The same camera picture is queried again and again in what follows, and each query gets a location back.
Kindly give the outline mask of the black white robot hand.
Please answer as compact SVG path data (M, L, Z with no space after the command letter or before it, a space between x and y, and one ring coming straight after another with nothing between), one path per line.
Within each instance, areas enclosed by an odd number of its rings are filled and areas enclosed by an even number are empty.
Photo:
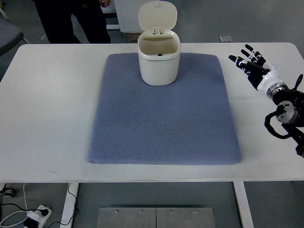
M278 70L259 51L246 44L241 50L244 57L230 55L228 58L247 76L248 81L257 90L272 99L280 90L288 86L279 78Z

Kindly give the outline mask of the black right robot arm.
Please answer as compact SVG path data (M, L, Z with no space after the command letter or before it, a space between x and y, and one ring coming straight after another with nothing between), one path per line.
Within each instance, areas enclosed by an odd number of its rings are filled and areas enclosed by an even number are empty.
M272 85L267 90L267 95L277 105L277 109L265 117L264 126L276 138L293 138L297 143L295 148L297 155L304 156L304 133L299 127L304 126L304 94L297 90L303 79L301 74L294 86L290 89L283 82ZM286 135L281 135L271 126L271 119L275 117L281 126L287 131Z

